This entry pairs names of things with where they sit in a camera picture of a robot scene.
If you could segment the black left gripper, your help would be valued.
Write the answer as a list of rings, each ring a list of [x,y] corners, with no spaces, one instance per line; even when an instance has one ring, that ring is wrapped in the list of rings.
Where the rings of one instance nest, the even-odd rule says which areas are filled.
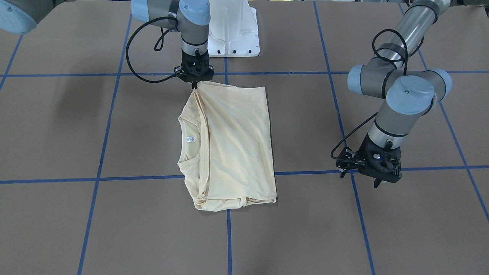
[[[398,182],[402,178],[401,148],[393,149],[391,142],[379,147],[366,135],[356,153],[356,159],[363,161],[358,168],[360,174],[374,178],[374,188],[382,181]],[[344,179],[346,174],[347,170],[342,170],[340,178]]]

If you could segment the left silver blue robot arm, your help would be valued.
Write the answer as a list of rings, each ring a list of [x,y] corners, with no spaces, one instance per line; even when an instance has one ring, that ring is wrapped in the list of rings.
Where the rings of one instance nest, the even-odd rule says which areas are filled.
[[[372,42],[374,57],[348,73],[347,86],[354,93],[384,99],[360,148],[344,147],[334,157],[340,176],[350,170],[374,178],[374,187],[382,182],[396,183],[402,177],[401,144],[418,119],[427,114],[450,93],[453,82],[442,69],[420,73],[408,71],[408,61],[421,47],[430,26],[449,8],[488,5],[487,0],[414,0],[402,20],[388,32],[379,47]]]

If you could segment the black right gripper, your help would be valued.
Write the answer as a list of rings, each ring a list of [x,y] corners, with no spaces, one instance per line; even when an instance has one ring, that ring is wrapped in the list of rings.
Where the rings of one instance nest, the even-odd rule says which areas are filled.
[[[192,89],[197,89],[198,82],[210,81],[214,77],[214,69],[209,62],[208,52],[197,55],[189,55],[186,52],[182,52],[180,79],[184,82],[192,82]]]

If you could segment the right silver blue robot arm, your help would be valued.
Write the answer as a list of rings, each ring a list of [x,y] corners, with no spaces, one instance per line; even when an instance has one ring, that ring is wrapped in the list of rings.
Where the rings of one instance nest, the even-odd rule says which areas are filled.
[[[63,0],[2,0],[0,2],[1,29],[14,34],[26,34],[38,24]],[[157,26],[160,37],[154,51],[160,52],[164,38],[170,32],[181,36],[182,62],[174,68],[173,74],[159,80],[159,83],[179,78],[191,83],[197,89],[199,82],[210,81],[214,76],[208,52],[210,26],[210,2],[208,0],[132,0],[131,15],[142,25],[128,38],[125,58],[128,67],[138,79],[154,83],[136,73],[130,62],[130,45],[136,35],[147,26]]]

